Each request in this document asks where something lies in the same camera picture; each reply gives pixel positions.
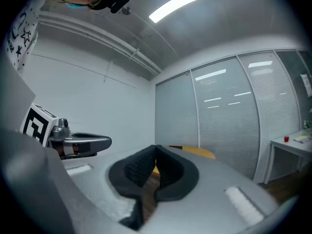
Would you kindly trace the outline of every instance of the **wooden floor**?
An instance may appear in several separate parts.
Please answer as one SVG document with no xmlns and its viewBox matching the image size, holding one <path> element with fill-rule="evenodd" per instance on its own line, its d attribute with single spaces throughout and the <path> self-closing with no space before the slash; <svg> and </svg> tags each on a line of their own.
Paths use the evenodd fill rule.
<svg viewBox="0 0 312 234">
<path fill-rule="evenodd" d="M 284 203 L 291 197 L 298 194 L 303 184 L 304 177 L 308 169 L 312 166 L 306 166 L 300 173 L 294 173 L 283 178 L 270 181 L 267 185 L 259 184 L 269 194 L 271 194 L 279 204 Z M 143 187 L 143 218 L 147 221 L 157 207 L 154 200 L 154 191 L 159 187 L 159 175 L 153 173 Z"/>
<path fill-rule="evenodd" d="M 259 185 L 263 187 L 269 194 L 271 194 L 281 205 L 299 193 L 299 190 L 305 181 L 305 176 L 307 175 L 308 170 L 311 168 L 311 165 L 308 164 L 299 173 L 296 172 L 291 175 L 278 178 L 268 182 L 266 185 L 263 183 Z"/>
</svg>

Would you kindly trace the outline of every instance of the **paper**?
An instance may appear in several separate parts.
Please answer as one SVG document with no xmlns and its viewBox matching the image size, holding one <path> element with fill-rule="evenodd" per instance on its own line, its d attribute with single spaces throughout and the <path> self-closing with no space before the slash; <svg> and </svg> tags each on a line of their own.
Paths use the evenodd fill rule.
<svg viewBox="0 0 312 234">
<path fill-rule="evenodd" d="M 312 137 L 311 136 L 307 136 L 307 135 L 301 135 L 298 138 L 294 138 L 294 140 L 303 144 L 303 143 L 312 141 Z"/>
</svg>

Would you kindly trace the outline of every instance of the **person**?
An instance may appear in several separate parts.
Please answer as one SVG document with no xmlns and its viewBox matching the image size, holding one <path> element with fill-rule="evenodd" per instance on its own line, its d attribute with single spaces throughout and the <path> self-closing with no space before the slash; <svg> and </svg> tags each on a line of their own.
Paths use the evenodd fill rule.
<svg viewBox="0 0 312 234">
<path fill-rule="evenodd" d="M 39 13 L 46 0 L 29 0 L 16 16 L 7 32 L 2 47 L 12 66 L 21 72 L 30 56 L 37 38 Z M 105 8 L 107 0 L 54 0 L 66 3 L 69 7 L 88 6 L 90 9 Z"/>
</svg>

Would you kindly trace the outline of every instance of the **ceiling light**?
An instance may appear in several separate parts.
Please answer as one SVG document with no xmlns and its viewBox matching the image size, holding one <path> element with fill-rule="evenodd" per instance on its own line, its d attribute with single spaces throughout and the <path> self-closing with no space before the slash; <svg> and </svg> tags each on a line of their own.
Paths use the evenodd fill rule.
<svg viewBox="0 0 312 234">
<path fill-rule="evenodd" d="M 166 15 L 175 11 L 176 9 L 196 0 L 171 0 L 155 10 L 149 17 L 153 22 L 158 22 L 163 19 Z"/>
<path fill-rule="evenodd" d="M 202 80 L 204 78 L 208 78 L 208 77 L 211 77 L 211 76 L 216 76 L 216 75 L 220 75 L 220 74 L 223 74 L 226 72 L 226 69 L 222 69 L 222 70 L 219 70 L 219 71 L 216 71 L 216 72 L 212 72 L 212 73 L 209 73 L 209 74 L 206 74 L 204 76 L 200 76 L 200 77 L 197 77 L 195 78 L 196 81 L 198 80 Z"/>
<path fill-rule="evenodd" d="M 238 94 L 238 95 L 234 95 L 234 96 L 243 96 L 243 95 L 247 95 L 247 94 L 251 94 L 251 92 L 246 92 L 246 93 L 242 93 L 242 94 Z"/>
<path fill-rule="evenodd" d="M 261 62 L 255 62 L 255 63 L 250 63 L 249 64 L 249 68 L 253 68 L 253 67 L 259 67 L 259 66 L 266 66 L 266 65 L 271 65 L 272 61 L 261 61 Z"/>
<path fill-rule="evenodd" d="M 204 102 L 207 102 L 207 101 L 212 101 L 212 100 L 217 100 L 217 99 L 221 99 L 221 97 L 220 97 L 220 98 L 214 98 L 214 99 L 204 100 Z"/>
</svg>

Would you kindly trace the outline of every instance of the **white desk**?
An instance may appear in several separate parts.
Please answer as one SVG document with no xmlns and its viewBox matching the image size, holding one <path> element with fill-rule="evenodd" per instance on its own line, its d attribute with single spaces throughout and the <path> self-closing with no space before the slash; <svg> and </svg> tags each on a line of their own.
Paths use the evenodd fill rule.
<svg viewBox="0 0 312 234">
<path fill-rule="evenodd" d="M 300 158 L 299 158 L 297 170 L 299 170 L 299 171 L 301 168 L 302 158 L 312 160 L 312 141 L 309 141 L 309 142 L 302 144 L 302 143 L 299 143 L 299 142 L 294 140 L 294 138 L 297 138 L 303 134 L 304 134 L 304 130 L 289 135 L 289 141 L 288 142 L 284 141 L 284 137 L 271 140 L 271 154 L 270 154 L 270 160 L 269 160 L 269 165 L 268 165 L 268 169 L 267 169 L 267 174 L 266 174 L 265 179 L 264 179 L 265 184 L 267 184 L 269 179 L 270 179 L 270 175 L 271 175 L 271 171 L 272 171 L 272 167 L 273 167 L 273 162 L 274 162 L 275 147 L 283 149 L 283 150 L 290 152 L 292 154 L 298 155 Z"/>
</svg>

